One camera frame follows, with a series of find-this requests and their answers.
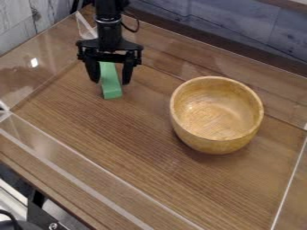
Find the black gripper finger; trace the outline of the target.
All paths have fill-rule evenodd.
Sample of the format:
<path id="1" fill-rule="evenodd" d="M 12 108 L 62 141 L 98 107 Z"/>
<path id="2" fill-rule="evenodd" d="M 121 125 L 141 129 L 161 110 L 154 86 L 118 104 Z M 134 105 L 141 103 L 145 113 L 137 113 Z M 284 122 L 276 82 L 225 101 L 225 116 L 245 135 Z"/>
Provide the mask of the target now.
<path id="1" fill-rule="evenodd" d="M 132 61 L 125 61 L 124 62 L 122 85 L 126 85 L 130 82 L 130 77 L 132 77 L 132 73 L 133 73 L 133 67 L 134 67 L 134 64 L 133 64 Z"/>
<path id="2" fill-rule="evenodd" d="M 93 83 L 97 83 L 100 81 L 100 63 L 89 57 L 85 58 L 84 63 L 88 71 L 89 80 Z"/>

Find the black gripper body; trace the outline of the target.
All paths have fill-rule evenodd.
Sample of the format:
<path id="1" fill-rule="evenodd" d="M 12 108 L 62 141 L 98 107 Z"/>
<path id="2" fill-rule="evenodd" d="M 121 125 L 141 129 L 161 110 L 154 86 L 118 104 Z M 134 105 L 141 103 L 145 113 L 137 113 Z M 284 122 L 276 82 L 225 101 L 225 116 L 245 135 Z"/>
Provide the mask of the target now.
<path id="1" fill-rule="evenodd" d="M 113 49 L 102 49 L 98 40 L 78 40 L 76 42 L 76 56 L 84 63 L 86 62 L 113 62 L 124 63 L 130 58 L 133 65 L 141 64 L 141 52 L 144 47 L 133 42 L 120 39 Z"/>

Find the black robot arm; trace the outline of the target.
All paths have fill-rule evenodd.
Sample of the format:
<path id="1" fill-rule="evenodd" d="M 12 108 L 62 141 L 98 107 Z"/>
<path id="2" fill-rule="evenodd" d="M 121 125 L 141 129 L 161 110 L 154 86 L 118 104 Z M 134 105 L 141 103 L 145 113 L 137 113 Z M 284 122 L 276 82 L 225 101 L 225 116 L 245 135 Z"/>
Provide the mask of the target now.
<path id="1" fill-rule="evenodd" d="M 134 29 L 124 25 L 122 12 L 129 5 L 129 0 L 94 0 L 93 5 L 97 37 L 76 42 L 76 56 L 84 62 L 88 77 L 94 83 L 100 80 L 100 62 L 121 63 L 122 85 L 126 85 L 132 79 L 133 68 L 141 64 L 144 47 L 124 38 L 122 29 L 136 33 L 140 23 L 136 24 Z"/>

